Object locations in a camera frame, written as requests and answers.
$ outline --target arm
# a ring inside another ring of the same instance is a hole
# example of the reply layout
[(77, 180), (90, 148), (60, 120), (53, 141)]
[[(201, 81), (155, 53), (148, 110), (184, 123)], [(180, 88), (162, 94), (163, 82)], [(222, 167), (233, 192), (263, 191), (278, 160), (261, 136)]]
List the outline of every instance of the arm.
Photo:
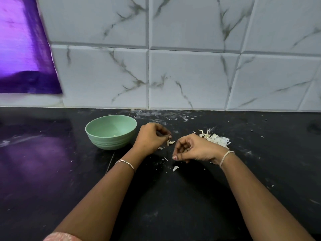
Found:
[[(156, 131), (164, 136), (157, 136)], [(170, 132), (160, 124), (143, 125), (133, 148), (122, 159), (137, 170), (143, 159), (169, 138)], [(130, 165), (115, 164), (54, 231), (69, 233), (82, 241), (109, 240), (133, 176)]]
[[(211, 160), (219, 164), (227, 151), (191, 134), (178, 140), (173, 159)], [(226, 156), (222, 170), (254, 241), (314, 240), (235, 154)]]

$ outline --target purple cloth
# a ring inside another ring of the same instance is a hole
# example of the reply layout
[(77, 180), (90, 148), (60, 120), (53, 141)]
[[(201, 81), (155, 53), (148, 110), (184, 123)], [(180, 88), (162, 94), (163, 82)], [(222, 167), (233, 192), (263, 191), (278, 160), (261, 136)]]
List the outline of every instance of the purple cloth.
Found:
[(0, 0), (0, 93), (62, 93), (36, 0)]

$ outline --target silver bangle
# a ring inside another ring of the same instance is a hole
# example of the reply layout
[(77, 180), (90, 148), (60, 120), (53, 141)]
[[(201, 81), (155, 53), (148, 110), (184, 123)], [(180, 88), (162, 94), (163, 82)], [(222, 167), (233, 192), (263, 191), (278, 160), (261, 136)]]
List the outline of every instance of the silver bangle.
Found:
[(125, 163), (127, 163), (127, 164), (130, 165), (131, 168), (134, 170), (134, 174), (136, 173), (135, 168), (134, 168), (133, 165), (131, 165), (129, 162), (120, 159), (120, 160), (116, 161), (114, 165), (116, 165), (118, 162), (125, 162)]
[(234, 153), (234, 151), (231, 151), (231, 150), (230, 150), (230, 151), (228, 151), (228, 152), (225, 153), (225, 155), (223, 156), (223, 158), (222, 158), (222, 160), (221, 160), (221, 162), (220, 162), (220, 167), (222, 166), (225, 157), (226, 157), (229, 153)]

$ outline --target hand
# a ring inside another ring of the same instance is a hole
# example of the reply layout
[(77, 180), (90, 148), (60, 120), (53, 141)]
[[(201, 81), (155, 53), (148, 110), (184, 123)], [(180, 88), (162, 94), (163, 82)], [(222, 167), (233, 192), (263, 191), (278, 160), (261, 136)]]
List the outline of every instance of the hand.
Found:
[(171, 138), (171, 132), (159, 123), (147, 123), (141, 126), (133, 148), (143, 152), (146, 157)]
[(185, 161), (188, 163), (190, 159), (209, 161), (219, 164), (224, 154), (229, 149), (212, 143), (196, 134), (189, 134), (181, 137), (174, 149), (173, 160)]

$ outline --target white marble tile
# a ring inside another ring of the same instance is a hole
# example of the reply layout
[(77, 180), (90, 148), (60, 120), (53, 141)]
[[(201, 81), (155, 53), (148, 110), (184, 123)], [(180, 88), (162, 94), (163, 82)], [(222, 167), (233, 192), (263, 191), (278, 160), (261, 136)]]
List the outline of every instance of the white marble tile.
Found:
[(38, 0), (51, 42), (146, 46), (146, 0)]
[(64, 107), (62, 95), (0, 94), (0, 107)]
[(258, 0), (246, 51), (321, 54), (321, 0)]
[(320, 58), (241, 55), (227, 109), (297, 110)]
[(238, 56), (150, 50), (150, 108), (223, 110)]
[(299, 110), (321, 111), (321, 66), (315, 74), (315, 78), (312, 81)]
[(148, 50), (52, 45), (66, 107), (147, 108)]
[(239, 51), (254, 0), (150, 0), (150, 47)]

